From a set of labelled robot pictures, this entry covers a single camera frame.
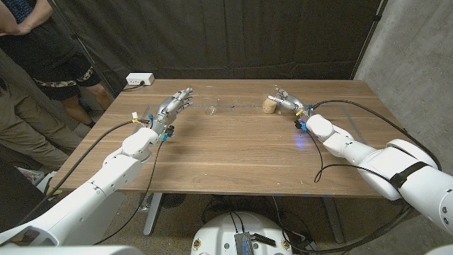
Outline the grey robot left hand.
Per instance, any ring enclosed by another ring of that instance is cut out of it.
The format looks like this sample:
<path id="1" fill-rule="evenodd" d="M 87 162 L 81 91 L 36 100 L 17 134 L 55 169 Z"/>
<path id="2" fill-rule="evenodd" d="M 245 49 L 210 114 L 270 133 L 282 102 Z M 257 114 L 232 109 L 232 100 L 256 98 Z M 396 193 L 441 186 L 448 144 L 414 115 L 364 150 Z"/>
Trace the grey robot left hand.
<path id="1" fill-rule="evenodd" d="M 151 129 L 158 135 L 162 134 L 166 127 L 176 119 L 176 116 L 180 112 L 193 104 L 191 102 L 192 99 L 193 90 L 190 87 L 178 91 L 173 96 L 168 97 L 159 106 L 152 121 Z"/>

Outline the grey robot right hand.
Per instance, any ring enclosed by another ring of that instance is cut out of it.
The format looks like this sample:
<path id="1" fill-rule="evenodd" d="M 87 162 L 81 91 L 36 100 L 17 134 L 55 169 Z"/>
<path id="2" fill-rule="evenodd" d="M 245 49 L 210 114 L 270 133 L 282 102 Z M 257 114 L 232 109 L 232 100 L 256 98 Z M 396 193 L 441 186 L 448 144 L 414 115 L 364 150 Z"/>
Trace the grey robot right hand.
<path id="1" fill-rule="evenodd" d="M 277 104 L 280 104 L 284 108 L 293 111 L 296 115 L 305 115 L 310 118 L 313 115 L 312 109 L 305 103 L 303 103 L 296 96 L 291 95 L 279 86 L 275 88 L 277 91 L 276 95 L 269 95 L 268 98 Z"/>

